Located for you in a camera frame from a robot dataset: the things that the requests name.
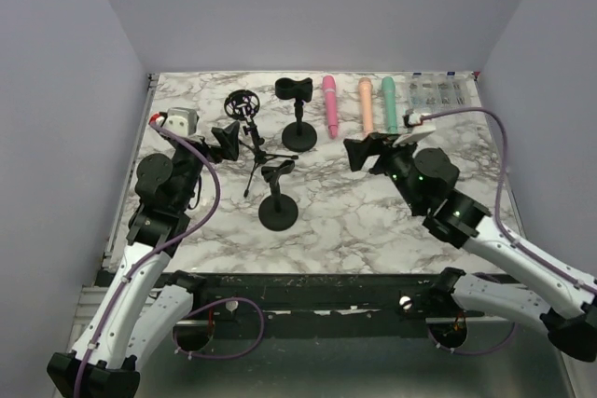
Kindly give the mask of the tripod mic stand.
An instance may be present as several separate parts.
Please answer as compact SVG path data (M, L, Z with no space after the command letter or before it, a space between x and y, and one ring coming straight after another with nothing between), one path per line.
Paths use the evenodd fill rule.
M265 166L268 162L284 158L290 160L298 160L299 157L295 155L282 155L266 152L262 146L265 144L265 139L259 134L255 117L260 109L260 99L251 90L238 89L234 90L224 101L224 110L228 117L243 123L243 132L246 136L251 138L252 144L246 144L239 141L239 144L249 149L254 156L253 168L250 172L246 188L243 192L243 197L246 199L249 195L250 186L252 184L256 170Z

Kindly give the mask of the tall round-base mic stand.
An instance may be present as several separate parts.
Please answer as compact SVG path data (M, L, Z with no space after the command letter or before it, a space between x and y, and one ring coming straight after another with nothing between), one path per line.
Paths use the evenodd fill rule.
M294 101L295 121L288 124L282 132L284 147L297 153L311 150L317 143L317 132L311 124L303 121L303 115L304 104L312 100L312 79L279 78L274 84L274 91L279 100Z

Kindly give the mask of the beige microphone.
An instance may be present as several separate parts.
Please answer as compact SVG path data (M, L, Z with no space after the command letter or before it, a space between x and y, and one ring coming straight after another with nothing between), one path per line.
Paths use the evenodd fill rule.
M363 120L363 131L369 135L374 131L372 109L372 83L368 77L361 77L358 82L359 98Z

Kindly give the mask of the green microphone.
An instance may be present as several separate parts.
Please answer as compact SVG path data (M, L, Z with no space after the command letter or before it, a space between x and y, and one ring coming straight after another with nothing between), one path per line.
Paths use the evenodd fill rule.
M382 97L384 101L386 129L389 133L397 133L396 84L390 76L382 79Z

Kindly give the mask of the pink microphone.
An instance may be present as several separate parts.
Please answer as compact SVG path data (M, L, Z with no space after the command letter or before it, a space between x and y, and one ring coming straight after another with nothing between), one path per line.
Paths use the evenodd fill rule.
M336 139L339 133L337 110L337 86L332 75L325 75L322 82L322 92L326 107L326 123L329 137Z

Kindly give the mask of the short round-base mic stand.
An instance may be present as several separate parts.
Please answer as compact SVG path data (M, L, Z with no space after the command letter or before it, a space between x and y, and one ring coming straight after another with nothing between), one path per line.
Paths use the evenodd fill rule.
M280 178L290 174L295 168L294 160L286 160L282 164L264 166L261 169L264 181L270 187L270 194L264 198L258 208L260 223L271 231L284 231L292 227L299 216L297 203L281 192Z

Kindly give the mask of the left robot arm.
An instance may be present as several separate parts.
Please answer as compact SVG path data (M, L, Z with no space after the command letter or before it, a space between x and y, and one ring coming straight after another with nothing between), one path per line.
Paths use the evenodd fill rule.
M115 277L73 347L49 361L47 372L63 397L133 397L143 366L176 322L206 310L205 293L189 279L166 286L152 305L146 301L180 241L202 226L187 215L201 191L201 171L214 174L215 164L238 159L240 125L214 128L217 144L209 145L169 130L166 122L152 117L150 125L174 154L153 153L137 166L139 206Z

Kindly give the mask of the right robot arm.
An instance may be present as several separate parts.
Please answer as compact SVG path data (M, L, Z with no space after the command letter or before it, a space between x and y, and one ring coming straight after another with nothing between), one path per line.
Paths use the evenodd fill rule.
M432 236L492 263L521 284L488 283L447 269L444 284L429 293L431 309L442 316L463 309L502 317L546 335L556 349L578 361L594 362L595 277L547 254L459 191L459 169L443 150L397 140L397 135L379 133L344 140L351 170L361 170L375 157L370 173L389 178Z

